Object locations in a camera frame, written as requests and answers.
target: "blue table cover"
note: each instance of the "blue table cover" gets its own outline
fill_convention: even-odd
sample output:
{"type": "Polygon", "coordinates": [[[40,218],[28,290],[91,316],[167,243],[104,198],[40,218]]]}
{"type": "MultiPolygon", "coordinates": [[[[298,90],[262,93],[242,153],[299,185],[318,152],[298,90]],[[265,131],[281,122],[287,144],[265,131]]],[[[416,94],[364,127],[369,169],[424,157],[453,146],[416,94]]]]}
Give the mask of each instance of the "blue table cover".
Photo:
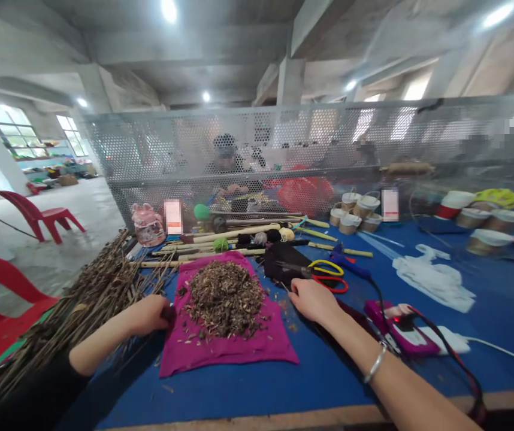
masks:
{"type": "MultiPolygon", "coordinates": [[[[468,233],[443,235],[443,240],[453,246],[447,249],[419,231],[414,223],[385,225],[377,231],[404,244],[405,248],[401,248],[384,242],[402,255],[419,256],[415,250],[417,244],[450,252],[453,259],[449,265],[461,271],[463,285],[477,295],[471,311],[462,314],[410,287],[396,275],[390,258],[358,236],[342,235],[334,227],[316,230],[328,231],[343,241],[346,248],[374,252],[373,259],[358,257],[357,264],[372,272],[385,300],[409,303],[438,326],[514,352],[514,262],[466,252],[468,233]]],[[[335,244],[305,235],[303,238],[335,244]]],[[[329,254],[308,246],[299,250],[310,259],[327,258],[329,254]]],[[[255,260],[250,261],[256,268],[255,260]]],[[[350,289],[339,298],[362,311],[364,302],[377,299],[377,295],[368,283],[348,271],[345,273],[350,289]]],[[[283,289],[264,278],[262,267],[258,274],[263,287],[271,289],[272,297],[289,302],[283,289]]],[[[177,277],[166,288],[171,299],[176,284],[177,277]]],[[[159,333],[140,341],[147,340],[121,372],[116,372],[110,364],[104,365],[67,413],[60,429],[105,429],[375,403],[375,395],[359,382],[359,375],[348,370],[332,349],[300,320],[290,303],[286,320],[286,328],[290,325],[294,325],[293,330],[297,328],[295,332],[289,329],[287,332],[300,365],[265,362],[208,366],[160,380],[155,363],[163,353],[164,334],[159,333]]],[[[472,351],[462,359],[483,390],[514,390],[514,358],[482,344],[471,343],[471,347],[472,351]]],[[[420,360],[411,366],[446,396],[470,393],[466,376],[447,357],[420,360]]]]}

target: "wooden table edge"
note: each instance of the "wooden table edge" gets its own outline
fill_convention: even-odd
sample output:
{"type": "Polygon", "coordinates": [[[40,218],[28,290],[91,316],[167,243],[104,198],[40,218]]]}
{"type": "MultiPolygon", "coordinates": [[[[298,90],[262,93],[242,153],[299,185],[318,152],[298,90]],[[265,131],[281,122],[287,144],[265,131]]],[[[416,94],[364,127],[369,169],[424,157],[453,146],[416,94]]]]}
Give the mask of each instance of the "wooden table edge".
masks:
{"type": "MultiPolygon", "coordinates": [[[[452,397],[449,399],[462,411],[468,411],[473,404],[471,396],[452,397]]],[[[514,410],[514,391],[486,393],[485,405],[489,411],[514,410]]],[[[301,428],[376,424],[388,421],[386,415],[383,414],[383,411],[377,405],[369,404],[276,415],[110,428],[105,431],[281,431],[301,428]]]]}

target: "phone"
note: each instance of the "phone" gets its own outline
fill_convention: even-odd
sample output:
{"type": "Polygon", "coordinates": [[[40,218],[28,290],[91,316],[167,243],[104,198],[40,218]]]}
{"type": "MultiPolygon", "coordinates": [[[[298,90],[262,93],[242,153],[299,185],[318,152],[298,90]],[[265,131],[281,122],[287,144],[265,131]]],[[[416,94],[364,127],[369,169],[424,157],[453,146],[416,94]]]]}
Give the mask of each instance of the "phone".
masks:
{"type": "Polygon", "coordinates": [[[163,209],[167,235],[181,235],[183,233],[181,201],[179,199],[166,199],[163,202],[163,209]]]}
{"type": "Polygon", "coordinates": [[[386,187],[381,190],[381,216],[383,221],[399,221],[399,189],[386,187]]]}

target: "table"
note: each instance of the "table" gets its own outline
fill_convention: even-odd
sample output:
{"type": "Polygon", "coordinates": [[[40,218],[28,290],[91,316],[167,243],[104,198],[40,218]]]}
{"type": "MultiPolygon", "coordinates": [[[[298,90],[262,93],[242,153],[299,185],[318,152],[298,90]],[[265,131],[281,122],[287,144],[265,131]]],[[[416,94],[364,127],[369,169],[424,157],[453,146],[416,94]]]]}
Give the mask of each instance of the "table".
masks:
{"type": "MultiPolygon", "coordinates": [[[[459,269],[463,285],[477,294],[468,314],[440,305],[397,277],[391,260],[358,236],[329,234],[343,241],[346,248],[373,251],[374,258],[359,257],[357,264],[373,273],[386,300],[407,302],[435,324],[453,332],[477,337],[514,351],[514,262],[479,257],[464,251],[468,235],[443,235],[458,251],[459,259],[450,263],[459,269]]],[[[414,223],[383,226],[379,235],[403,243],[405,255],[418,256],[415,245],[445,247],[418,231],[414,223]]],[[[328,241],[314,239],[314,242],[328,241]]],[[[327,251],[299,247],[311,259],[327,251]]],[[[275,287],[258,270],[263,287],[271,289],[277,301],[287,293],[275,287]]],[[[377,299],[363,280],[346,271],[350,289],[339,298],[358,310],[365,300],[377,299]]],[[[169,298],[175,294],[177,279],[168,286],[169,298]]],[[[300,365],[265,362],[249,365],[209,366],[167,379],[159,379],[155,366],[163,351],[164,335],[153,336],[121,373],[104,366],[66,415],[60,429],[176,429],[174,423],[188,423],[183,429],[295,429],[301,427],[374,423],[385,420],[375,405],[370,388],[359,382],[333,351],[311,332],[291,306],[285,326],[301,361],[300,365]],[[159,424],[158,427],[144,427],[159,424]]],[[[462,356],[465,365],[477,376],[489,409],[514,408],[514,358],[482,344],[472,344],[462,356]]],[[[435,357],[414,363],[414,370],[463,410],[472,405],[466,377],[453,361],[435,357]]]]}

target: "green yarn ball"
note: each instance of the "green yarn ball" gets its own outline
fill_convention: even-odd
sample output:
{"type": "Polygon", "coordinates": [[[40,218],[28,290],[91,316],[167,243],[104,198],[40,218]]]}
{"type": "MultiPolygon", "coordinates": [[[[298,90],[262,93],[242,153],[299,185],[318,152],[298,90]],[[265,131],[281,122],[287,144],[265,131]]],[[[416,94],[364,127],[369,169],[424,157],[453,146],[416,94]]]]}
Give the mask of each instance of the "green yarn ball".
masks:
{"type": "Polygon", "coordinates": [[[213,241],[213,251],[215,253],[223,253],[227,250],[229,250],[229,243],[227,242],[227,238],[218,238],[213,241]]]}
{"type": "Polygon", "coordinates": [[[209,207],[203,204],[195,205],[193,213],[195,214],[195,218],[199,221],[207,221],[211,215],[209,207]]]}

